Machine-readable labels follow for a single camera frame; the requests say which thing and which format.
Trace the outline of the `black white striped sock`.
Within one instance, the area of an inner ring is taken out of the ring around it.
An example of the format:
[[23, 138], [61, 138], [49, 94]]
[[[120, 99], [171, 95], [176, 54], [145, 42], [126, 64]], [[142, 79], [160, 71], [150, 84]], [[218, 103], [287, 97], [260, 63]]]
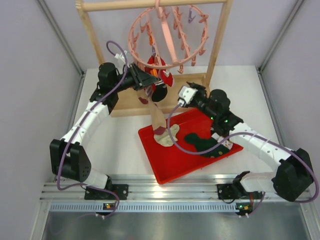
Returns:
[[151, 100], [153, 102], [162, 101], [168, 94], [168, 88], [164, 83], [157, 83], [152, 86]]

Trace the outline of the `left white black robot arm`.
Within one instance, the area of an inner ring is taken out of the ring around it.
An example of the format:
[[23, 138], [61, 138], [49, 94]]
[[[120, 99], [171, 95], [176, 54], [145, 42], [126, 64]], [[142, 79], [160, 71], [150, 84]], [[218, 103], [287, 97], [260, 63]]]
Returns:
[[98, 68], [98, 82], [83, 114], [61, 139], [49, 145], [51, 169], [56, 175], [57, 188], [62, 191], [61, 178], [75, 181], [75, 185], [93, 190], [103, 199], [115, 196], [111, 178], [93, 169], [86, 153], [88, 144], [101, 124], [113, 111], [119, 100], [118, 93], [127, 89], [143, 90], [160, 80], [155, 70], [141, 70], [135, 63], [124, 64], [119, 72], [111, 62]]

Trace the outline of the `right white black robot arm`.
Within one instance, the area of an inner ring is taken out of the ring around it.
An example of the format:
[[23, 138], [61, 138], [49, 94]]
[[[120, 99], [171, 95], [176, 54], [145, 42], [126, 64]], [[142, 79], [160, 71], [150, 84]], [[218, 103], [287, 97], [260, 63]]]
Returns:
[[275, 193], [289, 202], [296, 202], [301, 194], [314, 183], [315, 176], [310, 155], [302, 148], [292, 150], [266, 139], [230, 111], [231, 101], [225, 91], [207, 93], [200, 84], [188, 83], [185, 93], [187, 106], [197, 108], [212, 119], [213, 136], [229, 138], [258, 157], [270, 172], [244, 171], [233, 180], [233, 192], [246, 198], [251, 192]]

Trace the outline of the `beige purple striped sock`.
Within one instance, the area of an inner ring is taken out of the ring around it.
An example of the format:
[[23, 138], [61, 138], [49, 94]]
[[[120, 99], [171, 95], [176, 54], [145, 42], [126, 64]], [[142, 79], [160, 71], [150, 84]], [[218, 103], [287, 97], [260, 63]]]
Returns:
[[153, 88], [148, 86], [144, 89], [136, 92], [138, 99], [144, 105], [148, 105], [151, 121], [152, 130], [155, 135], [162, 135], [166, 130], [166, 119], [163, 112], [159, 107], [152, 101]]

